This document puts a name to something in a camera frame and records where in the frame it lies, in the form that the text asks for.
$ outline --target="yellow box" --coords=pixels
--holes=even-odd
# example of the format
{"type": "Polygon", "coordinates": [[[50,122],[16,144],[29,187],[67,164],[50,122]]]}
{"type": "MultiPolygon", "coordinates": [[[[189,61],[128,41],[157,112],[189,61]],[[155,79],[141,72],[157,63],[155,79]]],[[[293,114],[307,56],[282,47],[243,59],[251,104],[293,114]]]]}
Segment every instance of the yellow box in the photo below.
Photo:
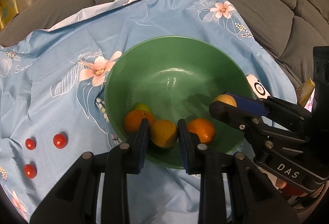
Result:
{"type": "Polygon", "coordinates": [[[305,107],[306,103],[312,95],[314,88],[314,82],[311,79],[308,79],[305,83],[296,89],[297,102],[300,106],[305,107]]]}

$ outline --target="lemon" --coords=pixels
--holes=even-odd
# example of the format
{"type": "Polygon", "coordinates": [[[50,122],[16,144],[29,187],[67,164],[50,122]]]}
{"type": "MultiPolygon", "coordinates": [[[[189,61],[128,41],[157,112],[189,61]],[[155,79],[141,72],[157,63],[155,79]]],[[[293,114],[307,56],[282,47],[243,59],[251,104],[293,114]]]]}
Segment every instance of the lemon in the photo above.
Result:
{"type": "Polygon", "coordinates": [[[152,113],[151,109],[144,103],[137,103],[133,110],[144,110],[144,111],[147,111],[149,113],[152,113]]]}
{"type": "Polygon", "coordinates": [[[229,104],[233,107],[237,107],[235,99],[228,94],[221,94],[214,101],[221,101],[223,103],[229,104]]]}
{"type": "Polygon", "coordinates": [[[172,147],[177,138],[177,127],[169,120],[157,120],[150,127],[150,139],[158,147],[172,147]]]}

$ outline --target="bowl rim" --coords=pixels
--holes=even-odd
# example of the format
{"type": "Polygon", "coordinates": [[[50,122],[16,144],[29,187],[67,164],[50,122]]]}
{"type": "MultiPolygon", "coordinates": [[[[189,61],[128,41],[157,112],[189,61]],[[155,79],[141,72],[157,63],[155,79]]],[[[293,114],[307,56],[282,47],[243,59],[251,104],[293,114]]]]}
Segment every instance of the bowl rim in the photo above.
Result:
{"type": "MultiPolygon", "coordinates": [[[[109,120],[109,123],[111,124],[113,130],[117,133],[117,130],[119,130],[119,127],[116,125],[116,123],[112,123],[111,122],[111,119],[112,119],[112,116],[111,116],[111,113],[108,112],[107,108],[108,108],[108,105],[107,105],[107,98],[106,98],[106,93],[108,92],[108,88],[109,88],[109,83],[110,83],[110,79],[111,79],[111,75],[112,75],[112,71],[114,69],[114,67],[116,66],[116,64],[122,59],[123,56],[125,56],[126,54],[128,54],[130,51],[134,50],[136,47],[138,47],[139,45],[141,44],[144,44],[146,42],[149,42],[149,41],[153,41],[153,40],[157,40],[157,39],[162,39],[162,38],[184,38],[184,39],[192,39],[192,40],[195,40],[195,41],[198,41],[198,42],[202,42],[204,44],[207,44],[209,46],[211,46],[212,48],[215,48],[216,50],[220,51],[222,54],[224,54],[227,58],[229,58],[233,63],[235,63],[236,67],[238,68],[238,70],[240,70],[240,72],[244,75],[244,79],[247,83],[247,86],[248,87],[248,90],[249,90],[249,97],[253,97],[255,98],[255,95],[254,95],[254,92],[252,91],[251,89],[251,86],[249,85],[248,83],[248,80],[246,78],[246,75],[244,74],[244,72],[242,71],[242,69],[240,68],[240,66],[229,56],[227,55],[224,51],[222,51],[221,49],[219,49],[218,47],[215,47],[213,46],[212,44],[209,44],[205,41],[202,41],[200,39],[196,39],[196,38],[193,38],[193,37],[188,37],[188,36],[181,36],[181,35],[165,35],[165,36],[158,36],[158,37],[154,37],[154,38],[150,38],[150,39],[147,39],[147,40],[144,40],[142,42],[139,42],[138,44],[135,44],[134,46],[132,46],[131,48],[129,48],[127,51],[123,52],[122,55],[118,58],[118,60],[116,61],[116,63],[113,65],[113,67],[111,68],[111,71],[109,72],[108,76],[107,76],[107,79],[106,79],[106,82],[105,82],[105,88],[104,88],[104,101],[105,101],[105,109],[106,109],[106,113],[107,113],[107,116],[108,116],[108,120],[109,120]]],[[[118,134],[117,136],[123,141],[125,142],[127,138],[121,138],[118,134]]],[[[237,143],[236,145],[234,145],[232,147],[232,149],[234,149],[237,145],[239,145],[239,143],[237,143]]],[[[172,164],[168,164],[166,163],[165,161],[162,161],[162,160],[159,160],[155,157],[152,157],[148,154],[146,154],[145,156],[145,159],[147,159],[148,161],[151,161],[152,163],[155,163],[155,164],[158,164],[158,165],[162,165],[164,167],[167,167],[167,168],[172,168],[172,169],[184,169],[183,165],[182,166],[178,166],[178,165],[172,165],[172,164]]]]}

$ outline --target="cherry tomato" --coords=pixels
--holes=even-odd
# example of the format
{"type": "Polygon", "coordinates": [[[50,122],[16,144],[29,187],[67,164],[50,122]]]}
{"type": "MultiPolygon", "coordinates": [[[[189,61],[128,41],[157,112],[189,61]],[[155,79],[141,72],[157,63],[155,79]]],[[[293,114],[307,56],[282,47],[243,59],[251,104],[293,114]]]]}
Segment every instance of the cherry tomato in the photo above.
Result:
{"type": "Polygon", "coordinates": [[[27,164],[24,166],[24,172],[25,172],[25,175],[31,179],[35,178],[37,175],[36,169],[31,164],[27,164]]]}
{"type": "Polygon", "coordinates": [[[302,195],[304,191],[300,188],[287,184],[282,190],[282,194],[285,196],[302,195]]]}
{"type": "Polygon", "coordinates": [[[27,147],[27,149],[33,150],[36,148],[36,143],[34,142],[33,139],[27,139],[25,141],[25,146],[27,147]]]}
{"type": "Polygon", "coordinates": [[[67,145],[67,139],[63,134],[56,134],[53,138],[53,143],[56,148],[63,149],[67,145]]]}

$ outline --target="yellow fruit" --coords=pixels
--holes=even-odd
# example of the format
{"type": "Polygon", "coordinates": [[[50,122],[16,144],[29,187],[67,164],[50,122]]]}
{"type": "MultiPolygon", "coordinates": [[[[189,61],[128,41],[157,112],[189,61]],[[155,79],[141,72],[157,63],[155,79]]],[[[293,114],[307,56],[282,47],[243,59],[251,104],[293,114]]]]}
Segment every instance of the yellow fruit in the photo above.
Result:
{"type": "Polygon", "coordinates": [[[197,134],[200,142],[204,144],[212,143],[216,135],[216,129],[213,124],[209,120],[203,118],[191,121],[187,125],[187,130],[197,134]]]}
{"type": "Polygon", "coordinates": [[[146,118],[149,121],[149,124],[153,124],[155,117],[153,114],[144,111],[144,110],[133,110],[126,115],[124,119],[124,130],[127,134],[135,133],[138,131],[140,123],[146,118]]]}
{"type": "Polygon", "coordinates": [[[177,138],[177,128],[169,120],[157,120],[150,127],[150,139],[156,146],[169,148],[175,144],[177,138]]]}
{"type": "Polygon", "coordinates": [[[152,113],[151,109],[144,103],[137,103],[133,110],[144,110],[144,111],[147,111],[149,113],[152,113]]]}
{"type": "Polygon", "coordinates": [[[221,94],[217,98],[215,98],[214,101],[221,101],[221,102],[229,104],[233,107],[236,107],[235,99],[232,96],[228,95],[228,94],[221,94]]]}

